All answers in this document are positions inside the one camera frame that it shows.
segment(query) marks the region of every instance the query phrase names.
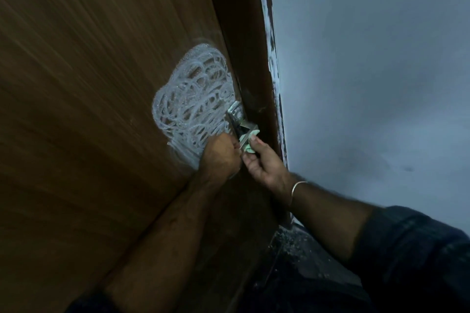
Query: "green cloth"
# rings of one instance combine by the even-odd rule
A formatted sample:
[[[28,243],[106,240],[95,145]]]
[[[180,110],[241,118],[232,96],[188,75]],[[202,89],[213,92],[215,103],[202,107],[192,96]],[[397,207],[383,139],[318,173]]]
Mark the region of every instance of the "green cloth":
[[[248,135],[248,139],[250,139],[253,135],[258,135],[258,134],[259,134],[259,130],[253,130],[253,131],[250,132],[250,134]],[[256,153],[255,150],[253,150],[253,149],[251,148],[251,146],[250,146],[250,141],[247,141],[247,142],[246,142],[245,148],[242,149],[242,150],[245,151],[245,152],[249,152],[249,153]]]

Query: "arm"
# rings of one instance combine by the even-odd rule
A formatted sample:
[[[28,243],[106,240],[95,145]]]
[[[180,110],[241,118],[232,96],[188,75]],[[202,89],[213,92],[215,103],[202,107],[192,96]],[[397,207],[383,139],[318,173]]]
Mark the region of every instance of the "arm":
[[[104,291],[123,313],[170,312],[193,269],[211,203],[240,169],[238,142],[228,134],[209,138],[187,189],[152,225]]]
[[[470,309],[470,240],[414,210],[379,208],[299,184],[259,138],[260,154],[244,154],[251,175],[266,185],[340,262],[361,277],[383,311],[404,307]]]

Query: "white smear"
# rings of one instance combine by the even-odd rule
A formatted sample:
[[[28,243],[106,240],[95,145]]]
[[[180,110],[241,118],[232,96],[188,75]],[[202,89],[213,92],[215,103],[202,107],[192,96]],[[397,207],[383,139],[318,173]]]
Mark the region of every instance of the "white smear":
[[[284,124],[282,121],[281,113],[281,85],[279,81],[279,74],[277,71],[277,54],[276,54],[276,45],[274,43],[274,28],[271,27],[271,19],[269,17],[269,9],[267,6],[267,0],[261,0],[261,7],[263,9],[265,31],[266,31],[266,45],[267,45],[267,56],[268,56],[268,67],[269,72],[271,73],[271,79],[273,82],[273,96],[274,103],[276,105],[277,111],[277,124],[278,124],[278,133],[277,140],[281,147],[282,160],[284,161],[285,166],[287,166],[287,153],[285,151],[285,138],[284,138]]]
[[[235,101],[232,75],[222,53],[202,43],[179,61],[157,91],[152,115],[178,157],[197,169],[209,136],[229,132],[226,111]]]

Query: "sleeve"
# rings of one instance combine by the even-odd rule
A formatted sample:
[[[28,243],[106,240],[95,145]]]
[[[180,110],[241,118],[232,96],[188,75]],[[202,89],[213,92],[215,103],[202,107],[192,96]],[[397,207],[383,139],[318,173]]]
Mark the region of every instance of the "sleeve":
[[[73,301],[65,313],[121,313],[121,311],[104,292],[95,291]]]
[[[407,307],[470,310],[468,236],[412,209],[377,210],[348,266],[383,312]]]

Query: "hand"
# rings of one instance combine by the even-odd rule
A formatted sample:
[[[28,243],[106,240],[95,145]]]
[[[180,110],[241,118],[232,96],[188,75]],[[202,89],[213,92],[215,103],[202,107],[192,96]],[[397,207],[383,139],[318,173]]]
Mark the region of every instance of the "hand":
[[[260,154],[260,158],[252,153],[243,154],[243,162],[248,171],[255,180],[268,187],[276,198],[289,208],[291,191],[296,179],[268,144],[257,136],[252,136],[249,141],[251,148]]]
[[[199,171],[211,180],[225,182],[240,170],[242,160],[240,144],[230,134],[209,137],[199,162]]]

